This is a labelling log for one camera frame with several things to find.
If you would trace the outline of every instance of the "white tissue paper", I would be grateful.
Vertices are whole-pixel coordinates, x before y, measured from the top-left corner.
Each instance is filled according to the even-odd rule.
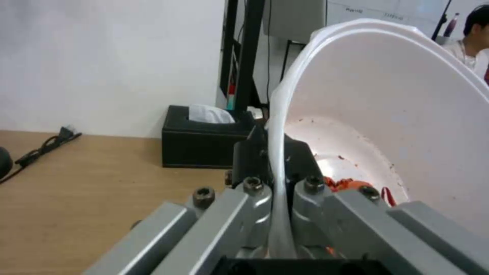
[[[190,121],[229,124],[235,123],[234,118],[226,110],[206,105],[190,105],[188,111]]]

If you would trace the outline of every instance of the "person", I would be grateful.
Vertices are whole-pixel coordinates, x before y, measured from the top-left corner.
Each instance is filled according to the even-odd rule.
[[[465,37],[444,48],[484,79],[489,59],[483,51],[489,48],[489,4],[475,8],[467,17]]]

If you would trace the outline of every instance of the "wooden table surface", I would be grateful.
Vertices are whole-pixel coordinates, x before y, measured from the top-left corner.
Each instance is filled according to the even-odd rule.
[[[53,134],[0,131],[16,160]],[[224,170],[160,165],[159,139],[81,136],[0,185],[0,274],[79,274],[163,201]]]

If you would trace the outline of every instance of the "black pole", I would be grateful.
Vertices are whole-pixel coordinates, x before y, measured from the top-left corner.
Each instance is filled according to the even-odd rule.
[[[282,73],[280,74],[280,81],[284,79],[285,66],[287,66],[287,57],[289,56],[289,48],[291,42],[292,41],[290,39],[287,40],[287,47],[285,48],[285,55],[284,55],[284,64],[282,65]]]
[[[445,24],[445,22],[447,21],[446,11],[448,10],[448,7],[450,6],[451,3],[452,0],[449,0],[448,4],[446,4],[445,10],[443,11],[440,21],[438,21],[438,25],[436,26],[435,32],[433,33],[433,36],[431,36],[431,40],[436,41],[436,37],[438,36],[438,33],[440,33],[440,29],[442,28],[442,25]]]
[[[227,87],[229,85],[229,70],[231,70],[231,57],[234,41],[234,27],[236,26],[236,11],[238,9],[238,0],[229,0],[227,3],[226,26],[224,29],[224,47],[222,50],[221,65],[221,91],[227,96]]]
[[[244,17],[243,45],[236,80],[236,101],[234,105],[236,111],[246,111],[249,104],[265,0],[248,0],[247,5]]]

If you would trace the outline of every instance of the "white plastic bowl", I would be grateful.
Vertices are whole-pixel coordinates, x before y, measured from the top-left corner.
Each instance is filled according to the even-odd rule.
[[[284,133],[309,144],[325,175],[387,186],[398,202],[423,201],[489,237],[487,95],[416,28],[362,19],[315,32],[271,99],[270,254],[293,249]]]

